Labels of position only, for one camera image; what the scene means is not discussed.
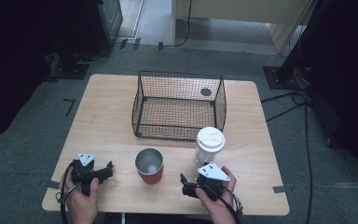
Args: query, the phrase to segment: white cup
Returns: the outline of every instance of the white cup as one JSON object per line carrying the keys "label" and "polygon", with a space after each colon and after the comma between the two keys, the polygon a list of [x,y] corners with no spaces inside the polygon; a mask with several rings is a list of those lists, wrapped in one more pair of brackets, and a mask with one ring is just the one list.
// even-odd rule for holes
{"label": "white cup", "polygon": [[197,150],[194,154],[194,164],[201,167],[205,162],[213,161],[216,154],[223,149],[225,143],[225,136],[218,129],[213,127],[201,129],[197,134]]}

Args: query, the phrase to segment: red cup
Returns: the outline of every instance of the red cup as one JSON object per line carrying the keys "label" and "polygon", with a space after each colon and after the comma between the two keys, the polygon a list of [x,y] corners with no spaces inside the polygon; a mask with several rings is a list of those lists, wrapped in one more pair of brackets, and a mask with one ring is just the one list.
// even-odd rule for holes
{"label": "red cup", "polygon": [[146,184],[156,184],[162,178],[164,162],[161,153],[155,148],[145,148],[135,159],[136,170]]}

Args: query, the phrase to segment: wire mesh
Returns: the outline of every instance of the wire mesh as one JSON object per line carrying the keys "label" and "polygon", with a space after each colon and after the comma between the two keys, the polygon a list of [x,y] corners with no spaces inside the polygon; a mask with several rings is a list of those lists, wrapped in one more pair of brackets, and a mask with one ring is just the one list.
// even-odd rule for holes
{"label": "wire mesh", "polygon": [[139,137],[194,141],[204,127],[223,131],[226,106],[221,76],[140,71],[132,128]]}

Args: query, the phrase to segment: light wood tabletop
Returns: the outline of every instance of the light wood tabletop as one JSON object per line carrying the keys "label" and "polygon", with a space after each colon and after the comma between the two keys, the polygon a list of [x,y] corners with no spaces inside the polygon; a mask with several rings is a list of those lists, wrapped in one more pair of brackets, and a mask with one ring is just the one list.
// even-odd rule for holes
{"label": "light wood tabletop", "polygon": [[[137,82],[137,76],[90,78],[51,180],[60,181],[78,152],[93,154],[94,170],[114,164],[113,176],[100,185],[101,212],[207,214],[200,200],[182,194],[180,182],[181,173],[189,182],[199,176],[192,161],[196,143],[134,135],[131,112]],[[226,144],[214,161],[237,178],[235,193],[245,215],[287,215],[286,194],[273,190],[282,180],[257,87],[250,81],[225,80],[225,89]],[[144,183],[135,168],[137,153],[147,147],[158,149],[164,158],[163,177],[155,185]],[[45,210],[60,211],[57,192],[47,190]]]}

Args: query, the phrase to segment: gray carpet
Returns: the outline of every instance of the gray carpet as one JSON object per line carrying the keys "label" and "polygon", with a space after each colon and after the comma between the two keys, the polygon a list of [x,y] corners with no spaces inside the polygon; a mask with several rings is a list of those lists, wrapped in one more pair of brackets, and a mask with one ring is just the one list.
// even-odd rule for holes
{"label": "gray carpet", "polygon": [[[140,46],[115,48],[101,63],[92,64],[84,80],[42,83],[9,129],[0,135],[0,223],[61,223],[60,213],[42,209],[46,190],[77,107],[92,74],[136,75],[139,70],[223,75],[251,80],[260,98],[288,91],[271,90],[263,65],[280,66],[285,58],[240,52]],[[75,105],[68,116],[70,102]],[[263,104],[266,119],[295,105],[290,97]],[[343,148],[328,148],[322,125],[308,108],[313,193],[310,223],[358,223],[358,160]],[[305,223],[309,210],[310,175],[306,148],[305,108],[268,122],[281,170],[290,213],[284,217],[244,216],[243,223]],[[241,198],[246,206],[246,198]],[[96,223],[102,223],[103,214]]]}

